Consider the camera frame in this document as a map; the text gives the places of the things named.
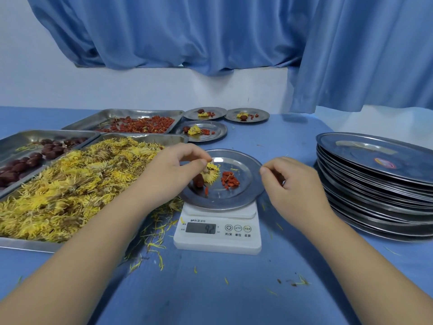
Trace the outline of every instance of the person's left arm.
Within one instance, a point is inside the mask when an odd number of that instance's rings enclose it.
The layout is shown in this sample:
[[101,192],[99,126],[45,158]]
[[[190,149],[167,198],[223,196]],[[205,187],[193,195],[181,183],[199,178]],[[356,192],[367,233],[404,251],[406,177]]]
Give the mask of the person's left arm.
[[0,302],[2,323],[86,324],[144,217],[177,196],[211,159],[192,144],[162,150],[127,190]]

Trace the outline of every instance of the sticker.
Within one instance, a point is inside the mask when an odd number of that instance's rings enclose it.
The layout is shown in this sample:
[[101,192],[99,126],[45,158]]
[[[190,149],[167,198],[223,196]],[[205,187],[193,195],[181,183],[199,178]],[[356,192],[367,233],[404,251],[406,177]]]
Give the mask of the sticker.
[[395,166],[393,163],[391,163],[390,161],[387,161],[386,159],[383,158],[375,158],[375,161],[377,163],[379,163],[380,165],[384,166],[385,168],[388,169],[396,169],[397,166]]

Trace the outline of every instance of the hand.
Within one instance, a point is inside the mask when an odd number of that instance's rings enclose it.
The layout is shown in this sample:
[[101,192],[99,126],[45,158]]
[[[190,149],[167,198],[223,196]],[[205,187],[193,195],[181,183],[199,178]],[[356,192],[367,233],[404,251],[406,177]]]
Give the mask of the hand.
[[272,205],[297,229],[335,217],[315,169],[278,157],[264,164],[260,174]]
[[194,144],[179,143],[160,151],[146,166],[137,184],[146,189],[153,208],[170,201],[200,172],[212,157]]

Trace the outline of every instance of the digital kitchen scale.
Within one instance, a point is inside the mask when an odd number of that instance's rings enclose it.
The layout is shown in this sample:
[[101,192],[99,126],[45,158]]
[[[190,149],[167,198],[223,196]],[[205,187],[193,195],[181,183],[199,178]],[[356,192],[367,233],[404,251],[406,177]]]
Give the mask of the digital kitchen scale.
[[257,203],[226,211],[185,203],[174,242],[180,250],[257,255],[262,250]]

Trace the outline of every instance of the blue curtain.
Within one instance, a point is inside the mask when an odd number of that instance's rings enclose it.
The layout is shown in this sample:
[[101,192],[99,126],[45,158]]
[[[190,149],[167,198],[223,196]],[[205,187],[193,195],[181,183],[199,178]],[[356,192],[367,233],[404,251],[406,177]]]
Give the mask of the blue curtain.
[[289,67],[291,111],[433,109],[433,0],[28,0],[74,64]]

